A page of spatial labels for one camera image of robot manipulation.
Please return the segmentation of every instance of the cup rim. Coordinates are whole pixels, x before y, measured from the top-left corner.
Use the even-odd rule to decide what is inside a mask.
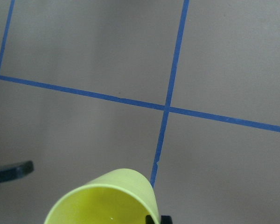
[[[77,193],[78,191],[85,190],[85,189],[92,189],[92,188],[111,188],[111,189],[116,189],[116,190],[122,191],[122,192],[132,196],[135,200],[137,200],[140,204],[142,204],[142,206],[144,206],[144,208],[148,211],[149,215],[152,217],[154,223],[155,224],[160,224],[160,222],[158,221],[158,218],[153,213],[151,208],[141,198],[139,198],[133,192],[131,192],[131,191],[125,189],[125,188],[122,188],[122,187],[119,187],[119,186],[116,186],[116,185],[112,185],[112,184],[108,184],[108,183],[92,183],[90,185],[83,185],[83,186],[80,186],[80,187],[78,187],[76,189],[73,189],[70,192],[66,193],[51,208],[50,212],[48,213],[48,215],[45,219],[44,224],[48,224],[48,221],[49,221],[50,217],[52,216],[52,213],[59,206],[59,204],[61,204],[66,198],[68,198],[69,196]]]

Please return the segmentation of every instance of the yellow cup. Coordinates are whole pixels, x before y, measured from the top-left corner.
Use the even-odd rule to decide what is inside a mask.
[[[154,190],[142,174],[116,169],[64,195],[44,224],[144,224],[160,217]]]

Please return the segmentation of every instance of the blue tape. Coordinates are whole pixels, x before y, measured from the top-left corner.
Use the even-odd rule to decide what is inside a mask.
[[[156,179],[157,172],[158,172],[158,162],[160,161],[160,156],[162,153],[164,135],[165,135],[168,116],[169,116],[169,110],[170,110],[173,88],[174,88],[174,83],[175,83],[177,64],[178,64],[179,54],[180,54],[181,45],[182,45],[182,35],[183,35],[183,30],[184,30],[184,26],[185,26],[185,22],[186,22],[188,7],[189,7],[189,0],[185,0],[183,2],[183,6],[182,6],[182,14],[181,14],[177,38],[176,38],[176,42],[175,42],[175,50],[174,50],[174,54],[173,54],[171,73],[170,73],[170,79],[169,79],[167,96],[166,96],[166,103],[165,103],[165,108],[164,108],[164,113],[163,113],[163,118],[162,118],[162,123],[161,123],[161,128],[160,128],[160,134],[159,134],[159,138],[158,138],[157,149],[155,151],[153,168],[152,168],[152,172],[151,172],[151,176],[150,176],[150,183],[153,187],[154,187],[155,179]]]
[[[7,21],[6,21],[6,25],[5,25],[5,29],[4,29],[4,35],[3,35],[3,39],[2,39],[2,43],[1,43],[1,49],[0,49],[0,69],[1,69],[2,59],[3,59],[3,55],[4,55],[4,49],[5,49],[5,44],[6,44],[6,40],[7,40],[7,34],[8,34],[8,30],[9,30],[10,20],[11,20],[12,14],[13,14],[13,9],[14,9],[14,0],[11,0],[8,15],[7,15]]]
[[[51,85],[51,84],[46,84],[46,83],[39,83],[39,82],[20,79],[20,78],[0,76],[0,80],[13,82],[13,83],[24,84],[24,85],[36,86],[36,87],[49,89],[49,90],[68,92],[68,93],[77,94],[77,95],[81,95],[81,96],[104,99],[104,100],[109,100],[109,101],[123,103],[123,104],[141,106],[141,107],[156,109],[156,110],[160,110],[160,111],[164,110],[164,106],[159,105],[159,104],[147,103],[147,102],[133,100],[133,99],[118,98],[118,97],[109,96],[109,95],[105,95],[105,94],[101,94],[101,93],[89,92],[89,91],[84,91],[84,90],[77,90],[77,89],[73,89],[73,88],[68,88],[68,87],[63,87],[63,86],[58,86],[58,85]]]
[[[236,124],[236,125],[255,127],[255,128],[259,128],[259,129],[273,131],[273,132],[280,132],[280,126],[264,124],[264,123],[259,123],[259,122],[255,122],[255,121],[250,121],[250,120],[230,118],[230,117],[225,117],[225,116],[221,116],[221,115],[215,115],[215,114],[211,114],[211,113],[204,113],[204,112],[198,112],[198,111],[190,111],[190,110],[176,108],[176,107],[171,107],[170,112],[188,115],[188,116],[192,116],[192,117],[217,120],[217,121],[222,121],[222,122]]]

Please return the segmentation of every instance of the gray floor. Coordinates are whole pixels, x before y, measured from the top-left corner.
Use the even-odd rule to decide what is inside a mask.
[[[0,74],[164,105],[181,9],[16,0]],[[171,105],[280,126],[280,1],[191,1]],[[0,80],[0,165],[35,164],[0,184],[0,224],[116,168],[149,179],[162,114]],[[280,224],[280,133],[170,113],[155,194],[174,224]]]

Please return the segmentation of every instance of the plastic cup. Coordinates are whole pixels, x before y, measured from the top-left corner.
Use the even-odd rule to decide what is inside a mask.
[[[160,217],[154,190],[142,174],[116,169],[64,195],[45,224],[144,224]]]

